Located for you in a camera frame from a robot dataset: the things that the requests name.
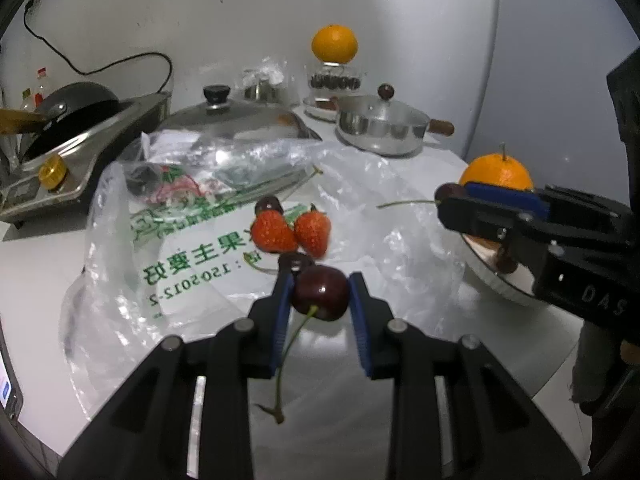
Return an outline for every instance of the red strawberry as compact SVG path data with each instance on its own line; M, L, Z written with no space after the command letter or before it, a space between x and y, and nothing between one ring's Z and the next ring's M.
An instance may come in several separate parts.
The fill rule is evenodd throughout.
M298 249L298 242L287 221L276 210L264 210L251 225L254 244L267 253L288 253Z
M329 245L329 232L331 232L331 222L327 215L312 205L311 211L298 217L293 229L296 232L296 239L308 254L314 258L324 256Z

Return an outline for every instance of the metal bolt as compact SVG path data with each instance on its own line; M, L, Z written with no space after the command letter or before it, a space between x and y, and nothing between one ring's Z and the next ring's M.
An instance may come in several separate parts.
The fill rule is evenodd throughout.
M177 335L170 335L162 339L160 346L162 350L166 350L167 352L173 352L180 348L182 344L182 339L180 339Z
M249 332L254 328L254 320L249 319L248 317L243 317L242 319L238 319L234 323L234 328L238 330L238 332Z
M402 319L392 319L386 324L386 326L394 334L401 334L407 329L407 324Z
M559 245L548 245L546 250L549 251L553 256L564 256L564 249Z
M465 334L462 336L462 346L468 350L475 350L480 346L480 340L473 334Z

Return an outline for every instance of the power cord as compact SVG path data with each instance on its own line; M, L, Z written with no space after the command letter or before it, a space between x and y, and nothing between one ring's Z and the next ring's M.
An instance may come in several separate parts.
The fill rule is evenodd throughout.
M73 70L74 72L76 72L79 75L84 75L84 76L88 76L88 75L93 75L93 74L97 74L98 72L103 72L104 70L107 70L108 68L111 68L112 66L116 66L119 65L121 63L125 63L127 61L131 61L133 59L139 59L141 57L161 57L163 58L169 65L169 72L166 76L166 79L164 80L164 82L162 83L162 86L158 89L157 93L160 93L162 90L164 90L164 87L167 85L167 83L169 82L169 79L171 79L172 74L174 73L174 62L171 60L171 58L169 56L167 56L167 54L164 54L163 52L156 52L155 50L149 51L149 52L141 52L140 54L134 54L133 56L129 56L129 57L124 57L122 59L119 59L117 61L114 61L112 63L109 63L108 65L105 65L101 68L97 68L96 70L90 70L89 72L84 72L83 70L80 70L79 68L77 68L72 62L71 60L65 56L64 54L62 54L62 52L60 52L58 49L56 49L52 44L49 43L49 41L47 41L46 38L44 38L43 36L37 35L33 30L31 30L31 27L27 24L27 15L29 13L29 11L31 10L31 7L33 7L35 4L34 0L29 0L27 2L27 4L24 6L24 16L22 17L22 22L24 23L24 28L27 29L27 31L34 37L37 38L38 40L42 41L45 45L47 45L53 52L55 52L56 54L58 54L65 62L66 64L69 65L69 67L71 68L71 70Z

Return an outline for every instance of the white wall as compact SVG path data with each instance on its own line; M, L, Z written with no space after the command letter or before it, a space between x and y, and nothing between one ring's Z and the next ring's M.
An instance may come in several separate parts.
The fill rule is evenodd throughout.
M141 50L170 54L174 110L199 102L212 82L200 67L284 54L302 69L315 31L343 23L360 40L354 63L368 71L368 89L389 81L397 98L453 121L448 145L459 151L486 83L496 7L497 0L43 0L31 23L85 70ZM21 19L5 34L0 59L12 106L41 66L58 86L78 79ZM124 98L155 91L164 70L161 60L142 60L94 80Z
M628 203L606 76L638 44L614 0L500 0L494 61L467 159L504 140L537 186Z

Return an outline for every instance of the orange fruit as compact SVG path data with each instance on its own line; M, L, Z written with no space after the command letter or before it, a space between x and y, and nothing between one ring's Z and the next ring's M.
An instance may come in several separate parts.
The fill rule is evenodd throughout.
M349 27L327 25L316 32L311 50L325 63L348 63L358 52L358 40Z
M473 160L460 177L460 186L464 186L467 182L480 182L521 191L533 189L533 181L527 168L515 158L506 154L504 144L500 146L502 148L501 153L491 153ZM496 250L500 247L498 242L473 236L470 238L488 249Z

